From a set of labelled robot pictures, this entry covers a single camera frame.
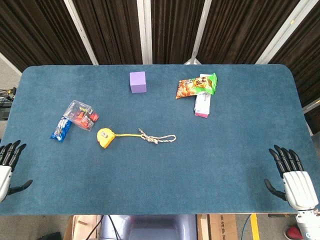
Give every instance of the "blue package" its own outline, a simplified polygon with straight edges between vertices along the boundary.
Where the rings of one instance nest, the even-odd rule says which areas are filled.
[[[58,126],[55,128],[54,132],[51,135],[51,139],[57,139],[58,142],[62,143],[69,131],[72,122],[66,119],[64,116],[61,117],[61,120],[58,123]]]

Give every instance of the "robotic hand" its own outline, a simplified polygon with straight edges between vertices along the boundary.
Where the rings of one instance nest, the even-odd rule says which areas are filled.
[[[275,160],[280,177],[284,184],[284,192],[276,190],[268,179],[264,183],[275,196],[297,210],[295,217],[305,240],[320,240],[320,215],[315,208],[319,201],[309,174],[304,171],[298,155],[291,149],[286,150],[274,145],[277,152],[269,148]]]
[[[16,149],[19,144],[20,140],[9,143],[6,146],[0,146],[0,203],[7,195],[21,192],[32,184],[32,180],[28,180],[22,186],[9,188],[11,176],[18,163],[19,156],[27,146],[26,144],[22,144]]]

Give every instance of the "green snack bag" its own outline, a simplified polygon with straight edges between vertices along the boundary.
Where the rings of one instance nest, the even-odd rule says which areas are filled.
[[[180,80],[176,90],[176,99],[198,95],[200,93],[215,94],[218,79],[215,73],[210,76]]]

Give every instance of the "purple cube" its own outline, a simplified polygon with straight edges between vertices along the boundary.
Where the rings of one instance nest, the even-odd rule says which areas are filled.
[[[146,86],[146,73],[144,71],[130,72],[130,87],[133,94],[145,93]]]

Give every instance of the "curtain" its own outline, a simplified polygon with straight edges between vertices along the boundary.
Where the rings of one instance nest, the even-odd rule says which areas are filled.
[[[212,0],[197,59],[254,64],[298,0]]]
[[[151,0],[154,64],[184,64],[192,55],[204,0]]]
[[[320,1],[300,23],[272,64],[285,64],[292,72],[302,107],[320,98]],[[305,118],[313,133],[320,131],[320,106]]]
[[[100,65],[142,64],[136,0],[73,0]]]
[[[0,52],[20,71],[92,64],[63,0],[1,0]]]

